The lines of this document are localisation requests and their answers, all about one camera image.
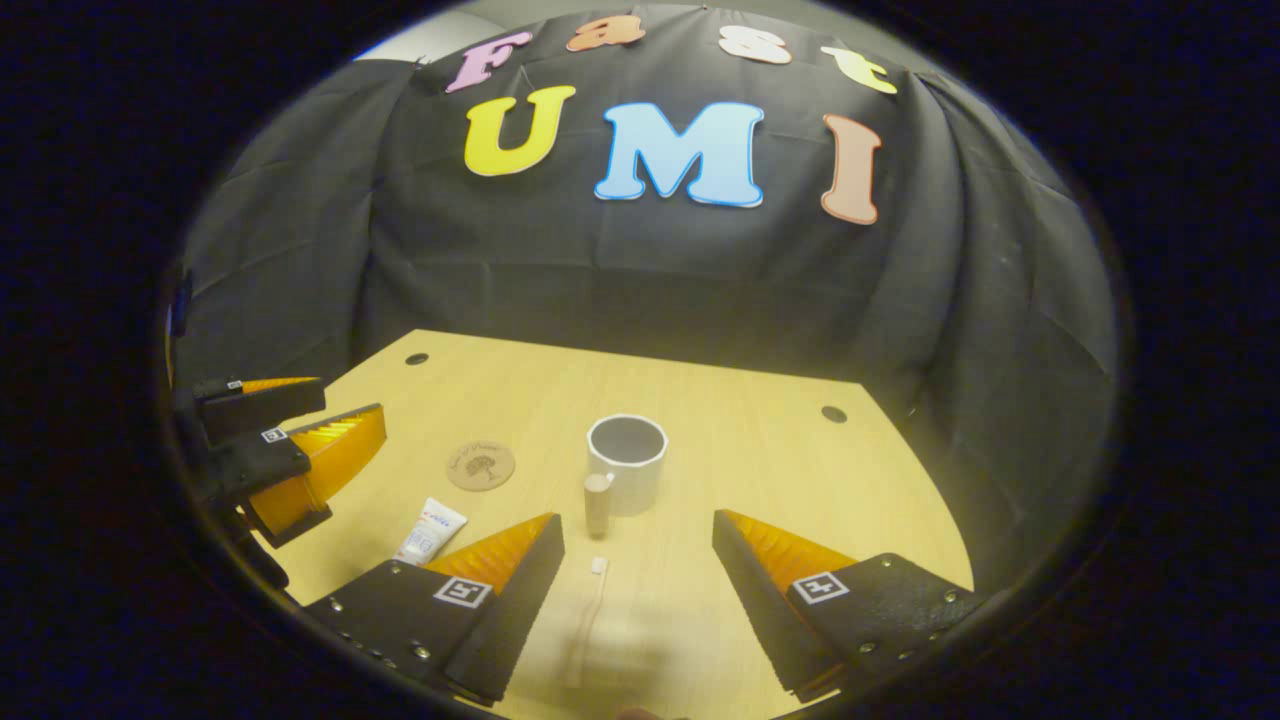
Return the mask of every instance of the foam letter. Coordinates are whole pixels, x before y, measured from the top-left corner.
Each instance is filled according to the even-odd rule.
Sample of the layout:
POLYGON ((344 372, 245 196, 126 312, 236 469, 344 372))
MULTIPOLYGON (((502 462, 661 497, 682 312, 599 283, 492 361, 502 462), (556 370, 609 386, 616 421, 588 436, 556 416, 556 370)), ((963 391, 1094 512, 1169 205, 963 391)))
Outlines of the foam letter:
POLYGON ((471 108, 467 111, 471 127, 467 129, 467 143, 462 151, 467 169, 477 176, 509 176, 541 163, 556 142, 556 129, 559 127, 564 100, 572 97, 575 92, 576 90, 568 85, 530 92, 529 101, 534 104, 534 119, 529 128, 529 140, 512 150, 498 147, 498 132, 502 131, 502 118, 507 110, 516 106, 516 99, 498 97, 471 108))
POLYGON ((836 67, 840 68, 840 72, 849 76, 849 79, 888 95, 897 92, 896 87, 876 77, 876 73, 886 74, 884 68, 872 63, 858 53, 838 47, 823 47, 822 51, 836 58, 836 67))
POLYGON ((879 136, 861 123, 829 113, 822 122, 836 136, 836 172, 831 190, 822 195, 822 209, 841 220, 869 225, 877 215, 872 204, 872 159, 881 146, 879 136))
POLYGON ((689 196, 698 202, 754 208, 764 192, 751 182, 751 131, 764 110, 742 102, 712 102, 677 135, 653 102, 628 102, 604 111, 613 123, 609 170, 595 186, 602 200, 635 200, 645 184, 636 177, 644 160, 658 195, 669 197, 701 158, 689 196))
POLYGON ((730 55, 786 65, 791 61, 791 53, 782 49, 786 42, 772 32, 742 26, 724 26, 721 28, 721 49, 730 55))
POLYGON ((600 18, 577 28, 577 35, 564 46, 570 53, 590 50, 602 45, 626 45, 644 37, 640 18, 635 15, 613 15, 600 18))
POLYGON ((444 91, 453 92, 489 79, 489 68, 506 63, 507 58, 511 58, 512 45, 524 45, 532 38, 531 32, 517 32, 467 50, 462 54, 462 69, 458 70, 458 77, 444 91))

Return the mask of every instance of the white cup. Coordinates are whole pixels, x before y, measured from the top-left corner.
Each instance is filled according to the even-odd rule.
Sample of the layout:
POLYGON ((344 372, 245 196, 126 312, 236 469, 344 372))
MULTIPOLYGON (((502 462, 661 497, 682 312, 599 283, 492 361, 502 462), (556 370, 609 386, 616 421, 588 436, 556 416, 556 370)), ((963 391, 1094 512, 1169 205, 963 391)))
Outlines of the white cup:
POLYGON ((586 430, 586 450, 591 473, 613 473, 611 515, 636 515, 653 506, 667 456, 662 425, 640 415, 600 418, 586 430))

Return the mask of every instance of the beige cylinder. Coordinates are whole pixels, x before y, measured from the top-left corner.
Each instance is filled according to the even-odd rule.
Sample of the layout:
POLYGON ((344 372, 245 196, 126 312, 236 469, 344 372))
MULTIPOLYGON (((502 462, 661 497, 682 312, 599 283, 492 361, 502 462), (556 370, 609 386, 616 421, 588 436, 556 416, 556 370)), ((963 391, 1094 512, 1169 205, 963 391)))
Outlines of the beige cylinder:
POLYGON ((609 496, 613 488, 613 473, 593 473, 582 483, 586 496, 586 533, 593 538, 604 537, 609 528, 609 496))

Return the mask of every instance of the white toothbrush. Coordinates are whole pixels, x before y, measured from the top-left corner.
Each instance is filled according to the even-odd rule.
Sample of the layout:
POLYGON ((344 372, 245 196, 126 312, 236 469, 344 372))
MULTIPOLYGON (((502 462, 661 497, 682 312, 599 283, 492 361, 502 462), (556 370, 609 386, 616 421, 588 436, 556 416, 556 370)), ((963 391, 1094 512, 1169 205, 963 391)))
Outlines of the white toothbrush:
POLYGON ((591 598, 591 605, 582 614, 582 623, 577 626, 577 635, 573 638, 573 647, 568 657, 568 674, 564 678, 564 685, 570 688, 582 687, 582 662, 586 660, 586 642, 591 637, 591 624, 595 623, 595 614, 599 612, 600 602, 604 601, 604 578, 608 575, 608 570, 609 560, 607 557, 591 559, 591 573, 599 575, 600 579, 595 584, 595 597, 591 598))

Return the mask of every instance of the blue letter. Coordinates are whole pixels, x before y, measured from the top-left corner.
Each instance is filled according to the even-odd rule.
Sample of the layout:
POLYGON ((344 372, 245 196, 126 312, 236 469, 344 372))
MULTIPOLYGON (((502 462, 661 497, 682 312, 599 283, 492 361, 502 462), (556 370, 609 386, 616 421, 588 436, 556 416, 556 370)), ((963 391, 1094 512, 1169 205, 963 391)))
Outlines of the blue letter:
POLYGON ((712 102, 676 135, 653 102, 628 102, 604 111, 613 123, 609 172, 595 186, 600 200, 635 200, 644 195, 636 163, 644 160, 658 195, 671 197, 685 173, 701 158, 689 196, 699 202, 755 208, 764 192, 751 183, 751 131, 764 110, 742 102, 712 102))

